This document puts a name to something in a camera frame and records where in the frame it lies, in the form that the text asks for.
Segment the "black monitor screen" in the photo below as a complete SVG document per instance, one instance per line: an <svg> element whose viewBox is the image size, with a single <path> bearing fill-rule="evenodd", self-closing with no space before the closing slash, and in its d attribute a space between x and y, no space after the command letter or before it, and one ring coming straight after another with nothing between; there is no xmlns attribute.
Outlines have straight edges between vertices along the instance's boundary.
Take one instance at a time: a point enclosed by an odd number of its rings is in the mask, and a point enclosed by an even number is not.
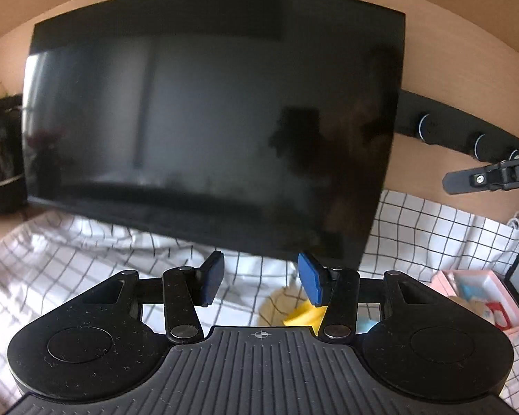
<svg viewBox="0 0 519 415"><path fill-rule="evenodd" d="M35 27L30 199L218 248L357 268L404 15L355 0L112 0Z"/></svg>

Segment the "white grid fabric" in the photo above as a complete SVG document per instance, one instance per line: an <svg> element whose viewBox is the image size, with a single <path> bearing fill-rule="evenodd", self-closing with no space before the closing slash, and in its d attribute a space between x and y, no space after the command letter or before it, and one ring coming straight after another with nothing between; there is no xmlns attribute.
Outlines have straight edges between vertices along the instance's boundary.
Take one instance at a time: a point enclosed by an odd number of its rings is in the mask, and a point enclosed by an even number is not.
<svg viewBox="0 0 519 415"><path fill-rule="evenodd" d="M0 242L0 400L20 394L6 350L34 318L123 269L141 278L173 267L198 267L214 250L175 238L47 212ZM205 334L213 325L280 325L306 299L294 263L224 251L225 277L211 307L197 307ZM383 191L363 260L362 277L397 269L429 282L439 269L493 269L505 274L519 253L519 231L427 200ZM377 304L358 314L379 319ZM146 305L143 321L164 332L161 305ZM502 397L519 411L519 339Z"/></svg>

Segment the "wooden wall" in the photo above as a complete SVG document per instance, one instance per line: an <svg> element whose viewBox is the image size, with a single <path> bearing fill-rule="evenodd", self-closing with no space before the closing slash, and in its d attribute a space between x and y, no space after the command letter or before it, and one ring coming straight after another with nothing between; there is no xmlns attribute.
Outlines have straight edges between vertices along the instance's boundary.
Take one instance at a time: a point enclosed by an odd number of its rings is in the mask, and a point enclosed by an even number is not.
<svg viewBox="0 0 519 415"><path fill-rule="evenodd" d="M104 0L71 0L45 9L32 5L31 11L41 13L0 37L0 93L4 88L21 91L36 22L98 1ZM498 28L501 40L496 33L427 0L364 1L406 14L404 89L465 110L519 137L518 45L513 49L511 40L506 39L508 45ZM441 188L446 172L478 164L460 153L396 135L385 185L506 221L519 208L519 191L450 197Z"/></svg>

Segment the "ribbed rubber surface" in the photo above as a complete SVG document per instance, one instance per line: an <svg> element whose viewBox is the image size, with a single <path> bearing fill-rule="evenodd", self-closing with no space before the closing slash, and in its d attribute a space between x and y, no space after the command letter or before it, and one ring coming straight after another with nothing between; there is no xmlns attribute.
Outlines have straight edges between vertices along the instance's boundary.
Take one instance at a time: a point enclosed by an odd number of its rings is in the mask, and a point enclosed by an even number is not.
<svg viewBox="0 0 519 415"><path fill-rule="evenodd" d="M28 395L9 413L501 415L515 411L497 397L441 406L398 395L364 370L353 349L319 342L308 328L217 327L201 343L172 348L148 381L122 396L65 405Z"/></svg>

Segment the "metal rivet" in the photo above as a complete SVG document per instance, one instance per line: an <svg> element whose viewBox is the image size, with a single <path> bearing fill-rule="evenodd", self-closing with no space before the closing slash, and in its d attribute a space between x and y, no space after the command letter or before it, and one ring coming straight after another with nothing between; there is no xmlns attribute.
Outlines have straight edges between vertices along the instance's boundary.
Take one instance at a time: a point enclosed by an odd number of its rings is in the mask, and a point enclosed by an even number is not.
<svg viewBox="0 0 519 415"><path fill-rule="evenodd" d="M342 324L331 324L323 329L324 334L330 339L343 339L348 337L352 331L348 326Z"/></svg>
<svg viewBox="0 0 519 415"><path fill-rule="evenodd" d="M178 339L191 339L198 334L198 329L189 324L181 324L171 329L171 335Z"/></svg>

